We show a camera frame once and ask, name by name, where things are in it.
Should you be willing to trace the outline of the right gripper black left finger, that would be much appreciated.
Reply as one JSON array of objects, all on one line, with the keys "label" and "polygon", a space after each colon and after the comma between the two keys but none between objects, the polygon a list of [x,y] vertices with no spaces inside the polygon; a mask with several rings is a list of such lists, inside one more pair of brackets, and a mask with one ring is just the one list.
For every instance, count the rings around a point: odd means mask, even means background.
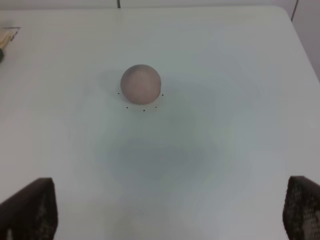
[{"label": "right gripper black left finger", "polygon": [[58,206],[52,178],[38,178],[0,204],[2,240],[53,240]]}]

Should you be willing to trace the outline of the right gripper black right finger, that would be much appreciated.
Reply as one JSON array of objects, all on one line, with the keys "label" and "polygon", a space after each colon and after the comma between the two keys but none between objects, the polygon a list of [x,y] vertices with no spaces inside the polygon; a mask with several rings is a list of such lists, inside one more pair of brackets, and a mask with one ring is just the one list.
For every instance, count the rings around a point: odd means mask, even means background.
[{"label": "right gripper black right finger", "polygon": [[290,240],[320,238],[320,185],[304,176],[291,176],[282,221]]}]

